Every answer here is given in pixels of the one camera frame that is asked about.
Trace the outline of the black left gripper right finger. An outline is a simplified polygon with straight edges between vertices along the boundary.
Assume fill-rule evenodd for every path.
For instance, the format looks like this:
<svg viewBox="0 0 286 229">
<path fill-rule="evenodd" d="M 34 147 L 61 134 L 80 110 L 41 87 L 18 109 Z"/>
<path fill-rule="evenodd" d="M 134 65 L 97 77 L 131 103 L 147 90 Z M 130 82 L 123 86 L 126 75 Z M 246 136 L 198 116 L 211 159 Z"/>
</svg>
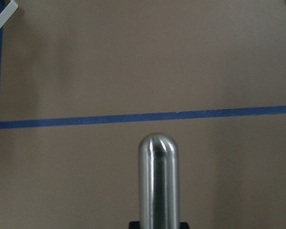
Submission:
<svg viewBox="0 0 286 229">
<path fill-rule="evenodd" d="M 187 222 L 180 222 L 179 229 L 190 229 L 190 226 Z"/>
</svg>

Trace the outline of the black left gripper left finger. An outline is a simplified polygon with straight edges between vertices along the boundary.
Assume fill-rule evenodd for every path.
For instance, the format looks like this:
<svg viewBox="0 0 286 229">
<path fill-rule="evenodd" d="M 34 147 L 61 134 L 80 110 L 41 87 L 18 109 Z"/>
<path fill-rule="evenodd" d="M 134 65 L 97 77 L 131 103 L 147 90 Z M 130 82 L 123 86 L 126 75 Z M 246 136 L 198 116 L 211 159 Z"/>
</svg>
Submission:
<svg viewBox="0 0 286 229">
<path fill-rule="evenodd" d="M 129 222 L 128 229 L 140 229 L 140 222 L 139 221 Z"/>
</svg>

